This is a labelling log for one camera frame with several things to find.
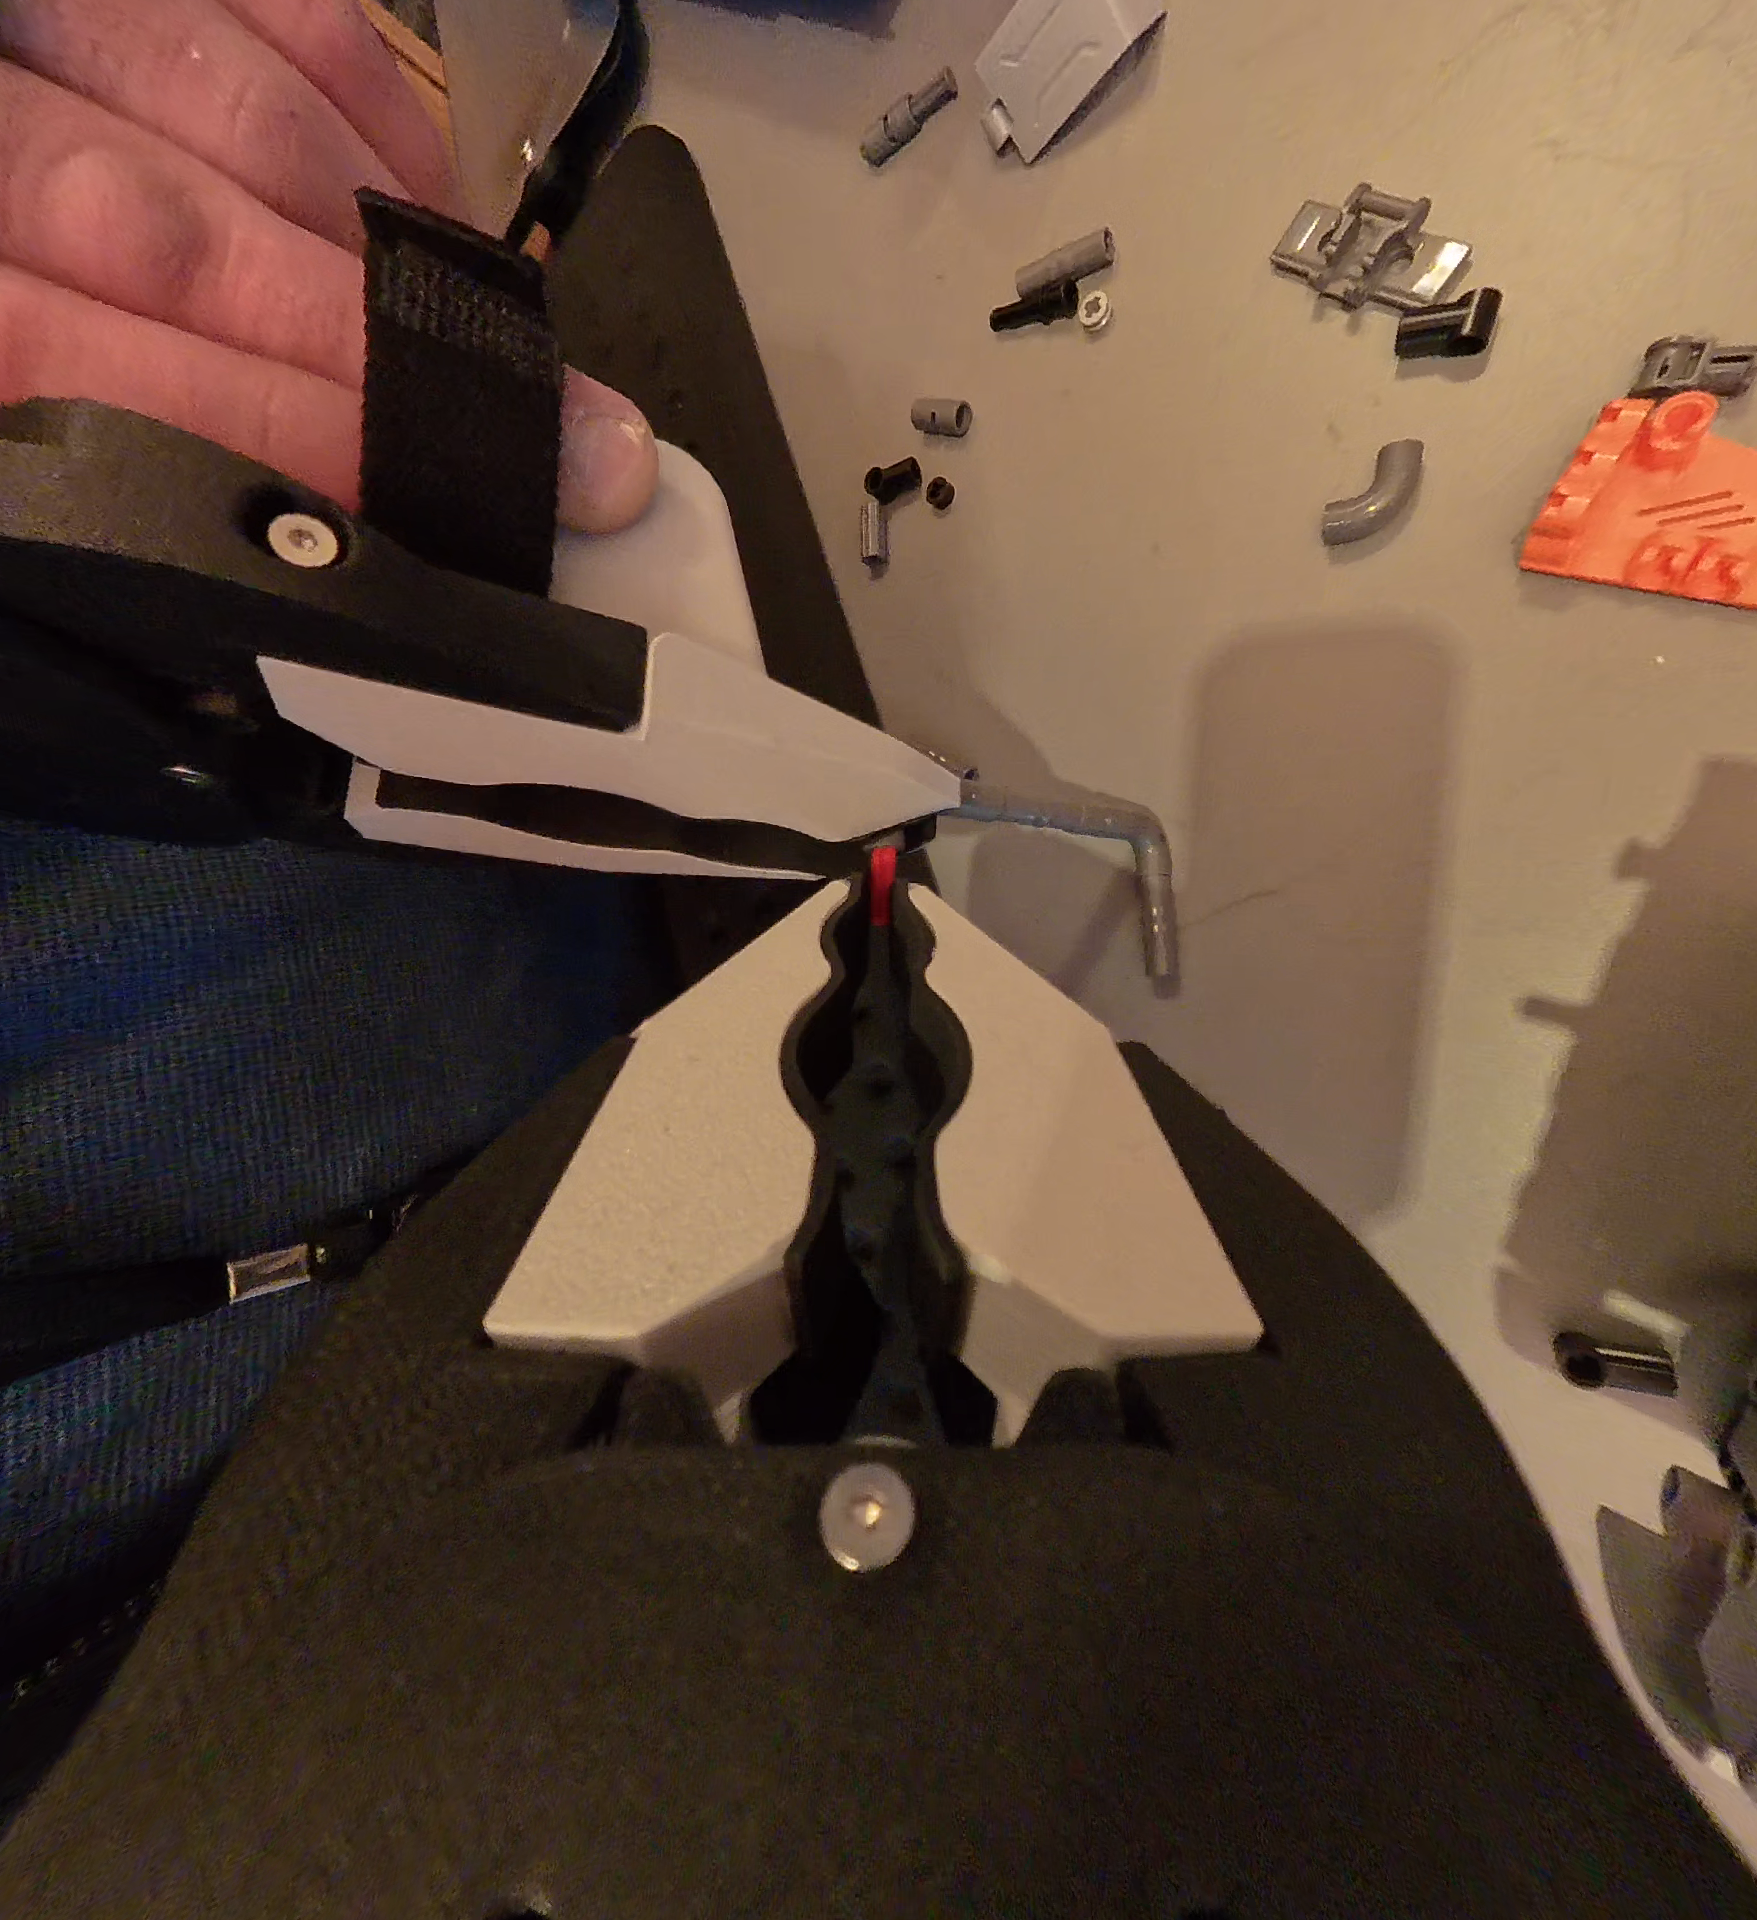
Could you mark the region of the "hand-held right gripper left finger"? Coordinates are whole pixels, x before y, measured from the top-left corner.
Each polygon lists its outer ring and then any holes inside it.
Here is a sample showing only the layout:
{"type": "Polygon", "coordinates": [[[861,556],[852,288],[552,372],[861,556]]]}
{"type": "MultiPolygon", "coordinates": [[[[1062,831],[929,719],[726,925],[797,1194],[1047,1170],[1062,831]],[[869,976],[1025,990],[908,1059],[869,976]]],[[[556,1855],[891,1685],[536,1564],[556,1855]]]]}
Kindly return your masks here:
{"type": "Polygon", "coordinates": [[[783,1052],[826,993],[831,880],[644,1021],[487,1308],[506,1350],[614,1359],[678,1374],[724,1439],[795,1352],[787,1257],[817,1145],[783,1052]]]}

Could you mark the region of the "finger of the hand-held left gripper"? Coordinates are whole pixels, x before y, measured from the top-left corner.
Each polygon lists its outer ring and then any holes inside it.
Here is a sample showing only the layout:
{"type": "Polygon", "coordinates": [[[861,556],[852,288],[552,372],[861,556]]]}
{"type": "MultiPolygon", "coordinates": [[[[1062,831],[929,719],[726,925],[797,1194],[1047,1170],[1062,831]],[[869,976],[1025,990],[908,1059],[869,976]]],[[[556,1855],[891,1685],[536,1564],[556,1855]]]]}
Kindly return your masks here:
{"type": "Polygon", "coordinates": [[[455,783],[353,767],[342,821],[362,840],[599,874],[808,882],[820,845],[795,828],[691,819],[622,795],[455,783]]]}
{"type": "Polygon", "coordinates": [[[406,778],[604,792],[828,845],[962,798],[960,778],[937,758],[691,636],[647,636],[644,705],[623,733],[269,656],[260,671],[280,719],[406,778]]]}

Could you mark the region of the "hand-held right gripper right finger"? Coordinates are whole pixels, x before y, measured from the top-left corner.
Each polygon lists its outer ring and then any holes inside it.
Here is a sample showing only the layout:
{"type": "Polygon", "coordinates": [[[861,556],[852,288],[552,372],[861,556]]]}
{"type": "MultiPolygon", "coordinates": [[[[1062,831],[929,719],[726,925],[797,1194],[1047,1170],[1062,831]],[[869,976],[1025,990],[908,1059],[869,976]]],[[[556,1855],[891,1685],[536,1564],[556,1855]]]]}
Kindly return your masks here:
{"type": "Polygon", "coordinates": [[[1061,1373],[1254,1350],[1261,1317],[1105,1023],[924,886],[905,904],[969,1049],[933,1169],[969,1280],[956,1356],[995,1401],[993,1442],[1061,1373]]]}

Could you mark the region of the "dark grey axle pin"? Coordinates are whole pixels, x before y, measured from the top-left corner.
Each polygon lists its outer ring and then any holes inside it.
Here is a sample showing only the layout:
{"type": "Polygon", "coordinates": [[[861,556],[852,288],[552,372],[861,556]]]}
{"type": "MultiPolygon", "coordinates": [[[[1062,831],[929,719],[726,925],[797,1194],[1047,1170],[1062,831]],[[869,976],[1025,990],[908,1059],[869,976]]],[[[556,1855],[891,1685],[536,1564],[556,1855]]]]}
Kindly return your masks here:
{"type": "Polygon", "coordinates": [[[1092,795],[1034,795],[995,780],[960,780],[956,802],[943,811],[943,819],[976,824],[1008,824],[1061,833],[1074,838],[1096,838],[1135,845],[1151,840],[1154,817],[1131,802],[1092,795]]]}

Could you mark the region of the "dark grey elbow connector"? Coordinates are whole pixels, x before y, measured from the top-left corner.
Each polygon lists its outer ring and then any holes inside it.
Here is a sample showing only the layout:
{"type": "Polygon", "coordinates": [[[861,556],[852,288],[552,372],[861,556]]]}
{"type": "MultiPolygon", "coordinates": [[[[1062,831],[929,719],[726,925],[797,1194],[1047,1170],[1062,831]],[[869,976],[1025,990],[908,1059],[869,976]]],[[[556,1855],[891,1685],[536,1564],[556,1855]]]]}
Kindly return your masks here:
{"type": "Polygon", "coordinates": [[[1171,837],[1160,819],[1133,802],[1106,809],[1111,838],[1131,849],[1145,973],[1154,989],[1178,982],[1178,901],[1171,837]]]}

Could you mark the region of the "cluster of small grey connectors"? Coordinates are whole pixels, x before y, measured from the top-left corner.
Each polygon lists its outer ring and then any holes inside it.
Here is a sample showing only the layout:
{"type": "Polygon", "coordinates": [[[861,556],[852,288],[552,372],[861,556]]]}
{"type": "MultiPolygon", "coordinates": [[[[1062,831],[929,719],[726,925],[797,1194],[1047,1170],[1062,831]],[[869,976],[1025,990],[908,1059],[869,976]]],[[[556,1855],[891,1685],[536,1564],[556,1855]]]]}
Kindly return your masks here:
{"type": "MultiPolygon", "coordinates": [[[[956,98],[956,78],[950,66],[915,90],[897,97],[861,139],[861,156],[869,168],[881,168],[900,154],[941,113],[956,98]]],[[[1084,290],[1084,282],[1103,276],[1115,265],[1115,234],[1100,227],[1088,234],[1044,255],[1025,267],[1013,300],[989,314],[989,331],[1007,334],[1030,326],[1072,321],[1086,331],[1100,328],[1108,319],[1108,297],[1084,290]]],[[[916,435],[933,441],[962,441],[973,426],[974,410],[960,397],[916,397],[908,421],[916,435]]],[[[944,476],[924,480],[918,458],[908,455],[894,463],[876,463],[862,480],[858,520],[858,556],[870,572],[891,565],[891,508],[915,493],[924,493],[935,513],[946,513],[954,501],[952,483],[944,476]]]]}

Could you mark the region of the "grey elbow connector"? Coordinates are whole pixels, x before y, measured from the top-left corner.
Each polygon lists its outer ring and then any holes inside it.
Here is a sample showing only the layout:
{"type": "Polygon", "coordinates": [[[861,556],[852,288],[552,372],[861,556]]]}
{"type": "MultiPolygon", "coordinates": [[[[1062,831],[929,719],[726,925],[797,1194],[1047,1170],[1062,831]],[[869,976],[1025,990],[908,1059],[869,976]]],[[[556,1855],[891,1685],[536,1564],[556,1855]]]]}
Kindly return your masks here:
{"type": "Polygon", "coordinates": [[[1354,547],[1388,533],[1414,505],[1424,466],[1424,444],[1416,439],[1383,444],[1362,493],[1334,499],[1320,516],[1320,540],[1326,549],[1354,547]]]}

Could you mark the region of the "person's left hand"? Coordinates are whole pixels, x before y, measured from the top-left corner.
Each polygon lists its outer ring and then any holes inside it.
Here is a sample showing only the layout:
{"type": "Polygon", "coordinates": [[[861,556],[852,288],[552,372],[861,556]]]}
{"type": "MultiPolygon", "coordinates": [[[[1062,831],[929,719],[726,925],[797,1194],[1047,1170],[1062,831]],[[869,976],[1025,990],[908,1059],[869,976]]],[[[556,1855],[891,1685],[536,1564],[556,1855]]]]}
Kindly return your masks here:
{"type": "Polygon", "coordinates": [[[362,189],[465,214],[362,5],[0,3],[0,406],[89,399],[353,510],[362,189]]]}

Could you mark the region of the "white printed cloth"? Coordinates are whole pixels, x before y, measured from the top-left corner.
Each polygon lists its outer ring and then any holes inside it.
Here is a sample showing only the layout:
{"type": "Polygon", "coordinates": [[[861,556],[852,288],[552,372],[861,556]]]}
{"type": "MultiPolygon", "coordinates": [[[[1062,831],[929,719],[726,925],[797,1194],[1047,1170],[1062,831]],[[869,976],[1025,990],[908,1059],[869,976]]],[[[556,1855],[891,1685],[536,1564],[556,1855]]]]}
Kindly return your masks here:
{"type": "Polygon", "coordinates": [[[436,3],[458,191],[503,238],[534,168],[615,46],[615,3],[436,3]]]}

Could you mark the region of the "grey white toy robot model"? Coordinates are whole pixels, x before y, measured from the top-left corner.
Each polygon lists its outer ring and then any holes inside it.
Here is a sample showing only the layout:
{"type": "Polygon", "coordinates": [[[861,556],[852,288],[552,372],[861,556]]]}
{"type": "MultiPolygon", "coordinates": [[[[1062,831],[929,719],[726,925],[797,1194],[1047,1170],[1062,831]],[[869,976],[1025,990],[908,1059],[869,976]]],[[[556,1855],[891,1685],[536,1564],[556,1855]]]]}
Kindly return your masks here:
{"type": "Polygon", "coordinates": [[[1659,1719],[1757,1804],[1757,896],[1648,886],[1589,1002],[1512,1258],[1557,1366],[1674,1429],[1657,1517],[1600,1509],[1610,1619],[1659,1719]]]}

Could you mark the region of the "dark grey connector plate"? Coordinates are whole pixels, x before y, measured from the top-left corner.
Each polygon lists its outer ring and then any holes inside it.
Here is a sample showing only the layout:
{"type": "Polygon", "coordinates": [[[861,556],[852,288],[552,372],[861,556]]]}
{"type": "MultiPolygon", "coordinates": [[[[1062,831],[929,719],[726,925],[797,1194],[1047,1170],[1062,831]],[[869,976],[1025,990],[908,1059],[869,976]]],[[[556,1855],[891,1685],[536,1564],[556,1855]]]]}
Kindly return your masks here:
{"type": "Polygon", "coordinates": [[[1470,260],[1467,243],[1427,227],[1428,214],[1427,198],[1362,182],[1342,204],[1300,204],[1270,267],[1347,312],[1381,307],[1418,314],[1446,300],[1470,260]]]}

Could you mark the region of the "black short connector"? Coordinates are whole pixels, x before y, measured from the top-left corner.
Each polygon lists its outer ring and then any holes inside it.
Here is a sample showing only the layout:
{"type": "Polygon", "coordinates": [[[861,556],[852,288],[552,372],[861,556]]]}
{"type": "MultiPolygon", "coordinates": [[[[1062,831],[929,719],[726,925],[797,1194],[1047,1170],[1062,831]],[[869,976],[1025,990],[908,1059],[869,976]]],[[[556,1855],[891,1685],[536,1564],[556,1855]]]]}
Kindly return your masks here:
{"type": "Polygon", "coordinates": [[[1408,309],[1396,324],[1396,363],[1452,363],[1485,357],[1497,337],[1503,305],[1501,288],[1476,286],[1454,300],[1408,309]]]}

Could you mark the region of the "orange panel piece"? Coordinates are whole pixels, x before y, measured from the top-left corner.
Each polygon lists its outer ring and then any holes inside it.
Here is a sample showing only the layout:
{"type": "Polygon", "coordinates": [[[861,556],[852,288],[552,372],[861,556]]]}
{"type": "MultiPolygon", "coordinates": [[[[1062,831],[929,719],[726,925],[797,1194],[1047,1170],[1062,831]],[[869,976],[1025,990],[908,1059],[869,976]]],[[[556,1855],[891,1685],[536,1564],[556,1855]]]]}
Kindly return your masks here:
{"type": "Polygon", "coordinates": [[[1757,613],[1757,447],[1685,389],[1602,409],[1531,522],[1525,572],[1757,613]]]}

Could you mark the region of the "small dark grey piece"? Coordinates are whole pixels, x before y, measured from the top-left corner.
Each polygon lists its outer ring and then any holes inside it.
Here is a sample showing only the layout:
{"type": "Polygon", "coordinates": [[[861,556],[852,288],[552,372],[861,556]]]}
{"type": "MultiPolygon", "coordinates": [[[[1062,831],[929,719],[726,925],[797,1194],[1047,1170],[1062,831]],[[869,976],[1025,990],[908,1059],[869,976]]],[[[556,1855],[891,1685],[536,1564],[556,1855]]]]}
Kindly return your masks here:
{"type": "Polygon", "coordinates": [[[1651,342],[1629,389],[1635,400],[1664,403],[1685,393],[1738,400],[1757,382],[1757,342],[1733,345],[1699,334],[1651,342]]]}

